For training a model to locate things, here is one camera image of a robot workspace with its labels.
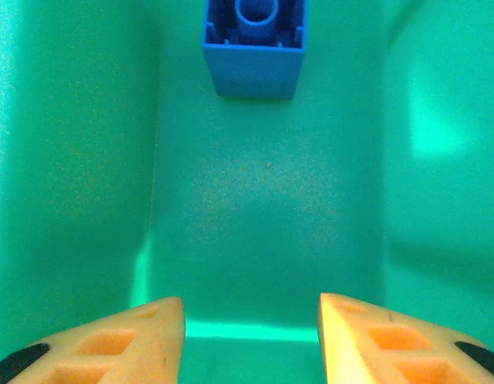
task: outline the orange foam pad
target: orange foam pad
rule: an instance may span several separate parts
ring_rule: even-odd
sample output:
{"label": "orange foam pad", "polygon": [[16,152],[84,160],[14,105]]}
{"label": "orange foam pad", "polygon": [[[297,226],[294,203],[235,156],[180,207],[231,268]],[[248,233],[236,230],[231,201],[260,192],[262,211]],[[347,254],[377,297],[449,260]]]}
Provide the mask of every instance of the orange foam pad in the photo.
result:
{"label": "orange foam pad", "polygon": [[181,299],[163,298],[37,341],[50,351],[10,384],[176,384],[184,339]]}
{"label": "orange foam pad", "polygon": [[454,344],[481,342],[383,307],[322,294],[318,328],[328,384],[494,383]]}

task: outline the blue plastic block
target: blue plastic block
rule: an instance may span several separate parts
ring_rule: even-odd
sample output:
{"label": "blue plastic block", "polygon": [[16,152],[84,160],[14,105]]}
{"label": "blue plastic block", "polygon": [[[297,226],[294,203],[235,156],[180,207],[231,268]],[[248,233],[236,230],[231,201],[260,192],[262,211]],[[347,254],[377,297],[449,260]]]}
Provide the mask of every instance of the blue plastic block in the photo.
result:
{"label": "blue plastic block", "polygon": [[208,0],[203,52],[219,96],[291,99],[305,54],[306,0]]}

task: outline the teal plastic wall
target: teal plastic wall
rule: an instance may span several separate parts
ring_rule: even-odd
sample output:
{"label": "teal plastic wall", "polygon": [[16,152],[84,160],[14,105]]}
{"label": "teal plastic wall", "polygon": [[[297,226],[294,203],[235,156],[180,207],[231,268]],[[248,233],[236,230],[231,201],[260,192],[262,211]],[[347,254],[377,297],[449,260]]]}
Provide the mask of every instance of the teal plastic wall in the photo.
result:
{"label": "teal plastic wall", "polygon": [[494,349],[494,0],[386,10],[387,305]]}
{"label": "teal plastic wall", "polygon": [[215,96],[201,2],[0,4],[0,358],[168,294],[302,338],[321,290],[494,349],[494,0],[311,2],[287,103]]}
{"label": "teal plastic wall", "polygon": [[159,48],[130,2],[0,2],[0,357],[130,305]]}

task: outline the bin floor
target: bin floor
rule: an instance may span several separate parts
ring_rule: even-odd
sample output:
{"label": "bin floor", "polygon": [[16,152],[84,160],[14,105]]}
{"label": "bin floor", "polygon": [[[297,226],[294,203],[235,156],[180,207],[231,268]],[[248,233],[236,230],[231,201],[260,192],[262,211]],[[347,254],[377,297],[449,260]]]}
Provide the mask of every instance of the bin floor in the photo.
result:
{"label": "bin floor", "polygon": [[325,384],[318,342],[188,338],[180,384]]}
{"label": "bin floor", "polygon": [[218,97],[204,8],[164,8],[149,298],[295,327],[323,291],[384,304],[380,6],[313,2],[289,102]]}

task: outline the teal bin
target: teal bin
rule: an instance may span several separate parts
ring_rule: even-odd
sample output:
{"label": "teal bin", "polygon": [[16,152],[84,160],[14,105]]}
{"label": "teal bin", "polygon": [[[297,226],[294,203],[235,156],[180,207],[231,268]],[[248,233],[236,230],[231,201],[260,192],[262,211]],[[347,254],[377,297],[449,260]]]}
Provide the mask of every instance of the teal bin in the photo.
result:
{"label": "teal bin", "polygon": [[0,359],[178,295],[181,382],[325,382],[325,291],[494,350],[494,0],[310,2],[292,101],[204,11],[0,0]]}

